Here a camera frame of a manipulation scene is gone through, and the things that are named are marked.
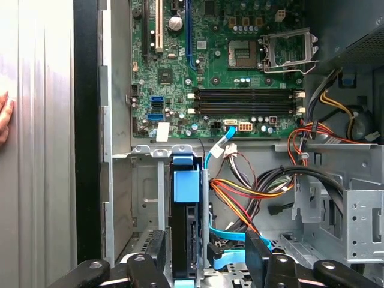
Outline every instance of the side panel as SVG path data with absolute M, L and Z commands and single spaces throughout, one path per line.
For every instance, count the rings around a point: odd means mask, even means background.
M 73 3 L 1 1 L 0 11 L 0 89 L 16 100 L 0 148 L 1 286 L 40 288 L 77 262 Z

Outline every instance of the motherboard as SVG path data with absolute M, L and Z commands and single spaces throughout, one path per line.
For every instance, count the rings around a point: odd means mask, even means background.
M 133 0 L 134 137 L 288 136 L 302 113 L 301 0 Z

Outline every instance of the hand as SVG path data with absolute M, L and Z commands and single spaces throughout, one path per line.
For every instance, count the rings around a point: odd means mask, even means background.
M 8 98 L 8 92 L 0 95 L 0 146 L 7 141 L 9 134 L 8 123 L 13 112 L 14 100 Z

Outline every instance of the metal side panel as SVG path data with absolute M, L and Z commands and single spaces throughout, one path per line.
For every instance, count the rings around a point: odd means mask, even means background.
M 16 100 L 0 148 L 0 279 L 40 288 L 77 262 L 73 2 L 1 1 L 0 11 L 0 89 Z
M 104 220 L 104 256 L 113 266 L 132 236 L 131 161 L 115 159 L 114 154 L 130 152 L 130 108 L 125 103 L 129 90 L 130 55 L 128 1 L 105 1 L 100 5 L 102 34 L 100 97 L 103 111 L 104 171 L 101 186 Z

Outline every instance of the cable tie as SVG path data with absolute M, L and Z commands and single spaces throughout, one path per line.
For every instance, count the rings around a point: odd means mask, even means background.
M 316 139 L 316 132 L 317 132 L 317 127 L 319 126 L 319 120 L 313 121 L 312 124 L 312 129 L 311 129 L 311 138 L 314 140 Z
M 285 172 L 285 170 L 284 170 L 284 167 L 283 167 L 283 165 L 280 165 L 280 170 L 281 170 L 281 172 L 283 173 L 283 175 L 285 175 L 285 174 L 286 174 L 286 172 Z

